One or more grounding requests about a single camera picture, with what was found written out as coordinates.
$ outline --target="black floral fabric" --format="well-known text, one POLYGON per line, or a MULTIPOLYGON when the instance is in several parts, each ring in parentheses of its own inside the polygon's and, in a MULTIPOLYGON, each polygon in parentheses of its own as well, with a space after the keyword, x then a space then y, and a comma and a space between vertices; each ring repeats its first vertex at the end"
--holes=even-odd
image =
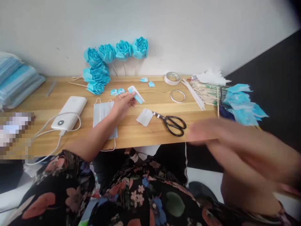
MULTIPOLYGON (((95 185, 89 164, 63 150, 38 172, 10 225, 78 225, 95 185)), ((196 200, 164 166, 148 157, 120 170, 87 225, 294 225, 282 209, 263 216, 210 198, 196 200)))

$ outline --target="scissors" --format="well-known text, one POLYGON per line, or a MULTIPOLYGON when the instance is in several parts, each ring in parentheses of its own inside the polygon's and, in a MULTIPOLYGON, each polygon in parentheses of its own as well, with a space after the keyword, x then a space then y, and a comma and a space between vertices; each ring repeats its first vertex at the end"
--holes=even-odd
POLYGON ((167 128, 167 130, 168 130, 172 135, 177 136, 177 137, 181 137, 181 136, 184 135, 183 129, 186 129, 186 128, 187 128, 187 125, 186 125, 186 123, 183 121, 183 119, 181 119, 181 118, 179 118, 179 117, 176 117, 176 116, 166 116, 166 117, 164 117, 163 115, 160 115, 160 114, 158 114, 158 113, 156 113, 156 112, 153 112, 153 114, 154 114, 157 118, 160 118, 160 119, 163 120, 163 122, 164 122, 164 124, 165 124, 165 127, 167 128), (179 124, 177 124, 174 120, 172 120, 172 118, 176 118, 176 119, 180 120, 180 121, 183 123, 184 127, 182 127, 182 126, 180 126, 179 124), (174 133, 173 131, 170 130, 170 128, 169 128, 168 126, 172 126, 172 127, 174 127, 174 128, 177 128, 178 130, 180 130, 181 134, 176 134, 176 133, 174 133))

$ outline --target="black scissors handle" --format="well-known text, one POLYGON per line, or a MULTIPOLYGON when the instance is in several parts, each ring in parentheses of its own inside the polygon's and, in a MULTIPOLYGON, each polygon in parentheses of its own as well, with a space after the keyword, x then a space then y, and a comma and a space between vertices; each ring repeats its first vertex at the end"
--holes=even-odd
POLYGON ((176 117, 176 116, 166 116, 166 117, 163 117, 163 121, 164 121, 164 124, 165 124, 165 127, 167 128, 167 130, 174 136, 177 136, 177 137, 181 137, 184 135, 184 131, 183 129, 186 129, 187 128, 187 125, 186 123, 183 121, 183 119, 179 118, 179 117, 176 117), (183 126, 180 126, 179 124, 177 124, 174 120, 172 120, 171 118, 176 118, 178 120, 180 120, 182 123, 183 123, 183 126), (173 131, 170 130, 170 128, 168 126, 172 126, 174 128, 177 128, 178 130, 181 131, 181 134, 176 134, 174 133, 173 131))

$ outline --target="person's hand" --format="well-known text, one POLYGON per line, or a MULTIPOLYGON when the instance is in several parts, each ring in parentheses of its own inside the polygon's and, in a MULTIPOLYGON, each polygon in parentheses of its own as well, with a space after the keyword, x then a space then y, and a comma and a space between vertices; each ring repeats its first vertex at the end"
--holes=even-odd
POLYGON ((294 183, 301 172, 301 155, 275 136, 226 119, 195 123, 189 140, 206 144, 225 171, 248 186, 266 180, 294 183))
POLYGON ((136 92, 126 92, 121 95, 118 95, 114 99, 114 105, 112 110, 110 111, 110 115, 114 117, 115 120, 121 121, 124 119, 128 109, 132 106, 134 107, 137 103, 134 96, 136 92))

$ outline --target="tape roll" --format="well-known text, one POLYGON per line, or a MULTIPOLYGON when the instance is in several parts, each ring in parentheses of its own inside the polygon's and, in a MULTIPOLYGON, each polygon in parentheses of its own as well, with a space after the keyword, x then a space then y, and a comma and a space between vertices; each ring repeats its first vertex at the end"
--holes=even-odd
POLYGON ((186 100, 186 95, 185 95, 185 93, 183 93, 182 91, 180 91, 180 90, 178 90, 178 89, 175 89, 175 90, 173 90, 173 91, 170 93, 170 98, 171 98, 174 102, 180 104, 180 103, 183 103, 183 102, 186 100), (172 93, 173 93, 174 91, 177 91, 177 92, 183 94, 184 100, 180 102, 180 101, 176 101, 175 99, 173 99, 173 98, 172 98, 172 93))
POLYGON ((168 72, 164 77, 164 81, 169 85, 178 85, 181 81, 181 76, 174 72, 168 72), (176 81, 172 81, 168 77, 174 77, 176 81))

